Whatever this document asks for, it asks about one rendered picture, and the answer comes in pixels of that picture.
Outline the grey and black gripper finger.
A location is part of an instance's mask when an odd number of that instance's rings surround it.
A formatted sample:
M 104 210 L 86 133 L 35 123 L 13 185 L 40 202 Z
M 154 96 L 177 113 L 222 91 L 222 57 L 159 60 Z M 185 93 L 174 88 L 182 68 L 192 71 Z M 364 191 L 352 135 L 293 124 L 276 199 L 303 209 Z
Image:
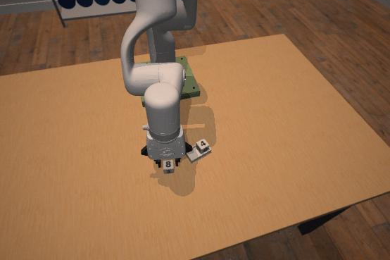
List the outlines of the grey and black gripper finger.
M 148 156 L 148 152 L 147 152 L 147 147 L 146 146 L 141 150 L 141 155 Z M 158 164 L 158 167 L 160 168 L 161 167 L 161 160 L 154 160 L 154 161 L 156 162 L 156 164 Z
M 188 144 L 187 142 L 185 142 L 185 145 L 186 145 L 186 153 L 191 152 L 192 151 L 192 146 L 190 144 Z M 175 159 L 175 165 L 176 166 L 178 166 L 178 162 L 180 162 L 180 159 L 181 158 Z

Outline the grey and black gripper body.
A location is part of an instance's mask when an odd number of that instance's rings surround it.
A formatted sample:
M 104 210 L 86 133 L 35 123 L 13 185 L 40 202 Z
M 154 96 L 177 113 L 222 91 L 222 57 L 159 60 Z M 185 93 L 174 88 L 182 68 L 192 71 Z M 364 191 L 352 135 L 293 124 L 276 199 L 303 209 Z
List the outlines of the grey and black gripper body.
M 152 160 L 177 159 L 186 154 L 184 131 L 180 124 L 179 135 L 168 142 L 159 142 L 152 138 L 149 131 L 146 134 L 146 146 L 148 157 Z

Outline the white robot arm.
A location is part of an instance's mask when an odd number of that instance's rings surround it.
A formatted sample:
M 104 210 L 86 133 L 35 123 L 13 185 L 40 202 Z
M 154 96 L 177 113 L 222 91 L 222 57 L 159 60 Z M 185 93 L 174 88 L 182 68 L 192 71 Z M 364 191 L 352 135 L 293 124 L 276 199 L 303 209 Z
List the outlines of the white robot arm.
M 127 92 L 144 96 L 148 130 L 159 142 L 180 133 L 180 99 L 186 72 L 175 61 L 175 38 L 170 31 L 191 30 L 197 0 L 135 0 L 137 13 L 121 44 L 122 75 Z M 146 32 L 150 63 L 134 62 L 134 46 Z M 174 123 L 174 121 L 176 123 Z

